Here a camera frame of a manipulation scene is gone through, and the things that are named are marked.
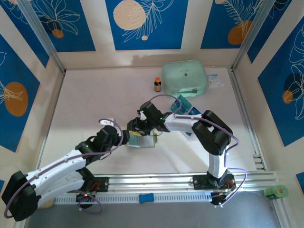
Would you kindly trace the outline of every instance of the small box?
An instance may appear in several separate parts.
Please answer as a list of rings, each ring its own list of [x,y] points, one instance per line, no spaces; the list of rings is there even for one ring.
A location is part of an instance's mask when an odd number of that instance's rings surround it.
[[[164,64],[162,81],[165,93],[175,97],[199,96],[208,88],[206,72],[199,60]]]
[[[157,135],[154,131],[151,132],[150,136],[138,136],[130,132],[130,139],[126,146],[136,148],[152,148],[157,143]]]
[[[198,115],[201,114],[201,112],[199,110],[197,110],[194,106],[192,106],[192,104],[182,95],[180,95],[178,97],[178,99],[181,102],[181,108],[180,110],[177,111],[176,114],[179,115]],[[175,101],[172,103],[171,105],[171,111],[175,112],[180,106],[180,103],[178,101]],[[188,133],[188,132],[182,132],[182,134],[187,138],[190,139],[190,137],[192,136],[192,133]]]

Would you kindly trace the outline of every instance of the orange circle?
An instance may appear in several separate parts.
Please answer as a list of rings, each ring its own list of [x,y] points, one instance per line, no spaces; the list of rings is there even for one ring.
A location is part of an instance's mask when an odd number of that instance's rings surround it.
[[[64,36],[63,31],[61,31],[57,28],[52,31],[52,34],[54,37],[56,37],[58,39],[61,39]]]
[[[14,116],[23,116],[27,110],[29,97],[26,88],[19,82],[9,83],[4,90],[6,98],[5,107]]]
[[[283,101],[285,104],[290,104],[293,101],[293,93],[289,90],[286,90],[283,93]]]
[[[228,34],[228,42],[232,45],[242,44],[251,24],[252,21],[246,20],[242,24],[233,27]]]

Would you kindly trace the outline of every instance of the mint green case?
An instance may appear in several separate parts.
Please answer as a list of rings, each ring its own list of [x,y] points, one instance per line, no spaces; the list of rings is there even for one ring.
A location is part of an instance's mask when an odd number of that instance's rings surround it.
[[[199,96],[208,87],[204,66],[199,60],[166,63],[162,66],[165,93],[178,97]]]

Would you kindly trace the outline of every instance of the beige circle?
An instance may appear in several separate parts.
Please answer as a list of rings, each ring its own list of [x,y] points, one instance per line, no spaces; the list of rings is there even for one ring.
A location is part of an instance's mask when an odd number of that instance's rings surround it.
[[[124,30],[138,29],[146,21],[143,7],[134,0],[123,0],[114,9],[114,20]]]
[[[13,3],[13,4],[17,4],[16,0],[8,0],[9,2]]]
[[[226,0],[215,0],[216,4],[223,4]]]

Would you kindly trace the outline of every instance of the metal frame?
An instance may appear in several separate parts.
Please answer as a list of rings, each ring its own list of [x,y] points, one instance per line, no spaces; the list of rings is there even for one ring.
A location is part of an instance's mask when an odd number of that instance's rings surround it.
[[[261,8],[256,13],[252,25],[250,26],[249,31],[246,34],[241,47],[239,48],[239,52],[235,60],[233,61],[233,70],[238,67],[243,57],[247,54],[275,2],[276,0],[265,0],[262,2]]]
[[[258,141],[257,138],[257,134],[252,126],[252,123],[250,121],[250,116],[247,110],[247,106],[245,103],[245,100],[242,96],[242,91],[241,88],[239,87],[239,83],[238,83],[238,78],[236,76],[236,73],[232,70],[232,69],[227,69],[228,73],[229,73],[229,77],[230,77],[230,81],[232,84],[232,88],[234,90],[234,94],[236,96],[237,99],[237,104],[238,104],[238,108],[241,112],[241,116],[243,117],[243,124],[245,125],[245,127],[248,130],[249,136],[250,136],[250,140],[252,142],[252,145],[254,146],[255,149],[255,153],[256,155],[259,155],[263,168],[265,171],[267,171],[267,165],[265,163],[265,159],[262,153],[262,149],[261,149],[261,145]]]
[[[40,167],[40,163],[41,163],[41,160],[42,160],[42,154],[43,154],[44,148],[45,148],[46,143],[47,143],[48,133],[49,133],[49,130],[51,128],[51,124],[52,124],[53,117],[54,117],[54,114],[55,114],[55,109],[56,109],[58,99],[59,99],[59,95],[60,95],[60,92],[61,92],[61,88],[62,88],[62,85],[63,85],[63,82],[64,82],[64,76],[65,76],[65,73],[62,75],[61,78],[58,79],[58,82],[56,82],[55,86],[58,85],[58,89],[53,90],[54,96],[52,96],[52,98],[51,98],[51,101],[53,100],[53,103],[50,104],[49,108],[47,109],[47,115],[46,115],[46,118],[44,120],[45,124],[43,126],[44,131],[42,132],[43,141],[42,141],[42,144],[41,144],[41,148],[40,148],[40,151],[39,151],[39,156],[38,156],[37,163],[36,163],[36,166],[35,166],[36,170]]]
[[[60,70],[62,74],[65,73],[66,69],[64,68],[61,60],[58,57],[56,49],[48,37],[47,32],[43,28],[38,16],[36,15],[34,9],[28,2],[28,0],[16,0],[18,7],[21,13],[24,15],[25,19],[28,21],[30,27],[34,31],[35,35],[39,39],[40,43],[42,44],[43,48],[50,56],[50,58],[54,61],[54,64]]]
[[[145,194],[145,193],[190,193],[190,192],[221,192],[222,190],[194,190],[191,183],[193,175],[207,175],[206,173],[172,173],[172,174],[128,174],[128,175],[95,175],[96,177],[109,177],[108,192],[106,194]],[[244,174],[233,173],[238,186],[244,179]],[[278,172],[253,171],[248,172],[246,182],[240,191],[264,190],[278,184],[282,178]]]

